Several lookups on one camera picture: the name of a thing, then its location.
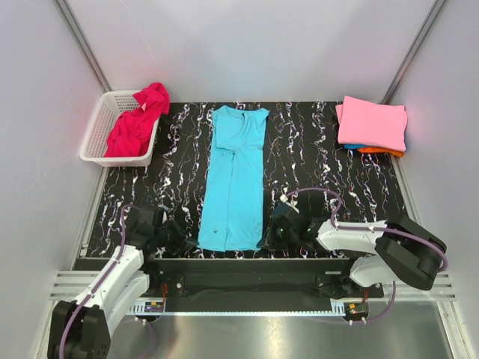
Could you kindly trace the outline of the cyan t shirt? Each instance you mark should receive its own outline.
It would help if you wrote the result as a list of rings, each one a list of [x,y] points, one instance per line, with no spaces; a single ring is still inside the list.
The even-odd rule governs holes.
[[[222,106],[213,136],[198,246],[255,251],[263,235],[263,146],[269,110]]]

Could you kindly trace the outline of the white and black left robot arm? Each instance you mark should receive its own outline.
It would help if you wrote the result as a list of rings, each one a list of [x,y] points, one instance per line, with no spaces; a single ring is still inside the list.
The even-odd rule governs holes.
[[[121,240],[112,257],[72,301],[59,301],[53,311],[47,348],[48,358],[106,358],[113,334],[131,306],[142,295],[165,298],[168,285],[162,279],[156,250],[171,246],[187,251],[198,246],[161,206],[139,209],[131,227],[120,210]]]

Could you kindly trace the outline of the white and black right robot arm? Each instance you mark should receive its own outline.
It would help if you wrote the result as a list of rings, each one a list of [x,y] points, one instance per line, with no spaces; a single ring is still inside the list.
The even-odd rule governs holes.
[[[446,244],[407,216],[397,221],[333,222],[307,218],[288,202],[275,207],[257,245],[271,251],[295,245],[316,252],[360,252],[339,280],[342,292],[352,297],[383,281],[400,280],[428,291],[446,266]]]

